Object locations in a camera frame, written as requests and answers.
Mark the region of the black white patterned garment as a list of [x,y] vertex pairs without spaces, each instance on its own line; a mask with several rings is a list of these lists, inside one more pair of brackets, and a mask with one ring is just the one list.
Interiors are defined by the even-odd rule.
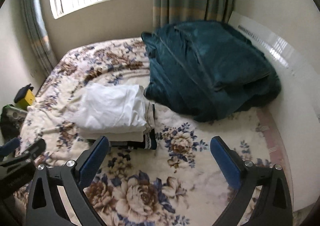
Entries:
[[143,141],[111,141],[109,144],[112,147],[120,147],[121,149],[157,149],[156,135],[155,135],[155,105],[150,103],[148,106],[148,113],[146,117],[147,128],[143,132]]

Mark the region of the white cloth garment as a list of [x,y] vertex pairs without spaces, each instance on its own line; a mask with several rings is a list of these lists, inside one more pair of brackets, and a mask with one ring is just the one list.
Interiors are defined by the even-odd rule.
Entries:
[[66,105],[64,116],[86,132],[142,132],[146,106],[139,85],[92,83]]

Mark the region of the left green curtain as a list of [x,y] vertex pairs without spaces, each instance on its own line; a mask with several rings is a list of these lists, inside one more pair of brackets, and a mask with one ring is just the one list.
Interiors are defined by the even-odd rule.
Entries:
[[22,17],[31,48],[43,74],[49,76],[57,65],[46,26],[40,0],[21,0]]

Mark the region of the dark teal folded quilt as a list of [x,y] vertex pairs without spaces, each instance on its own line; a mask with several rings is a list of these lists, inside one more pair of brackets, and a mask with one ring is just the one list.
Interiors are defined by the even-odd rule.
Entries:
[[167,24],[141,38],[150,62],[146,98],[195,121],[265,106],[281,91],[264,53],[223,22]]

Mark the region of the yellow black box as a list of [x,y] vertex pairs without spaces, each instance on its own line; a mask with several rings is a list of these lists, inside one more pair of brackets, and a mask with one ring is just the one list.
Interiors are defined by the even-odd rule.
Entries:
[[27,110],[27,108],[35,101],[33,89],[34,87],[31,85],[31,83],[25,87],[22,87],[14,98],[14,104],[23,110]]

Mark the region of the white headboard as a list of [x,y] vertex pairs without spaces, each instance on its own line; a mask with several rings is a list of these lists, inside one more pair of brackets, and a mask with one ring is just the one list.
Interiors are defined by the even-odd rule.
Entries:
[[285,39],[232,12],[229,24],[261,50],[276,69],[279,96],[268,106],[290,168],[295,211],[319,197],[319,74]]

